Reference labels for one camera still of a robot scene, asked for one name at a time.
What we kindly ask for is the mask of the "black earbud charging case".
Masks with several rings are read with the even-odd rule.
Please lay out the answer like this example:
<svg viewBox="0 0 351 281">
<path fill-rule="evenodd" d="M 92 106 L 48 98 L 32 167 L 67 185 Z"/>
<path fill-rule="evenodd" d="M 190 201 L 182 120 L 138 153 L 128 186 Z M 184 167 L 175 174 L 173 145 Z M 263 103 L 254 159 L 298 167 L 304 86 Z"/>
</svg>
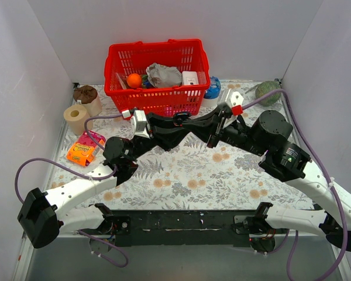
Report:
<svg viewBox="0 0 351 281">
<path fill-rule="evenodd" d="M 189 120 L 191 116 L 191 113 L 187 111 L 178 112 L 173 115 L 173 125 L 175 127 L 182 127 L 184 121 Z"/>
</svg>

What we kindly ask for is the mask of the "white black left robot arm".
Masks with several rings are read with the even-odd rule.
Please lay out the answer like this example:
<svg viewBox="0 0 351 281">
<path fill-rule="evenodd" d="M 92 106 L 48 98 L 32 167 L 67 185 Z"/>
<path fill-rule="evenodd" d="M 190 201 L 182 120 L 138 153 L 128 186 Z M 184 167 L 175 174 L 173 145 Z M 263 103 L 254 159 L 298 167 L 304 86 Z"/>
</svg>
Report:
<svg viewBox="0 0 351 281">
<path fill-rule="evenodd" d="M 165 151 L 176 147 L 188 134 L 183 122 L 190 120 L 189 112 L 178 112 L 172 117 L 142 110 L 130 110 L 134 136 L 132 139 L 110 137 L 104 144 L 104 161 L 87 174 L 74 172 L 77 179 L 54 190 L 35 188 L 21 198 L 18 221 L 36 249 L 52 243 L 60 233 L 79 229 L 95 229 L 107 234 L 113 226 L 109 210 L 104 205 L 88 207 L 75 214 L 77 205 L 89 198 L 129 180 L 137 170 L 137 159 L 156 146 Z"/>
</svg>

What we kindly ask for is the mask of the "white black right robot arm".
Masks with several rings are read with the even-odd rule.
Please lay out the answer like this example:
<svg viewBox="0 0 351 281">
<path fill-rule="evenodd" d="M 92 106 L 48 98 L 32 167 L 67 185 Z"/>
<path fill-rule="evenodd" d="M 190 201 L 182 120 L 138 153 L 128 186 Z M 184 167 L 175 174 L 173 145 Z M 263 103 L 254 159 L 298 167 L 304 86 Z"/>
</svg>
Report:
<svg viewBox="0 0 351 281">
<path fill-rule="evenodd" d="M 239 231 L 263 234 L 272 229 L 294 229 L 325 237 L 338 248 L 346 242 L 351 252 L 351 194 L 335 183 L 328 183 L 321 169 L 296 144 L 288 141 L 293 126 L 274 110 L 264 111 L 252 126 L 241 116 L 228 123 L 229 113 L 217 109 L 208 115 L 177 122 L 208 147 L 222 141 L 261 156 L 259 167 L 271 177 L 301 191 L 320 210 L 286 210 L 272 203 L 261 203 L 251 217 L 237 222 Z"/>
</svg>

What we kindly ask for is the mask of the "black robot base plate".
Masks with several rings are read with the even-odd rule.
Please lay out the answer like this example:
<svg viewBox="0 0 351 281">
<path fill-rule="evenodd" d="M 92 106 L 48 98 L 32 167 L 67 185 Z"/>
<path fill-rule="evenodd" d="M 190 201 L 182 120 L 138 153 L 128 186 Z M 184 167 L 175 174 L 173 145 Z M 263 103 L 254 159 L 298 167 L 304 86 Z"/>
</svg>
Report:
<svg viewBox="0 0 351 281">
<path fill-rule="evenodd" d="M 106 235 L 118 247 L 154 245 L 232 245 L 270 252 L 283 229 L 245 227 L 253 210 L 116 210 L 90 235 Z"/>
</svg>

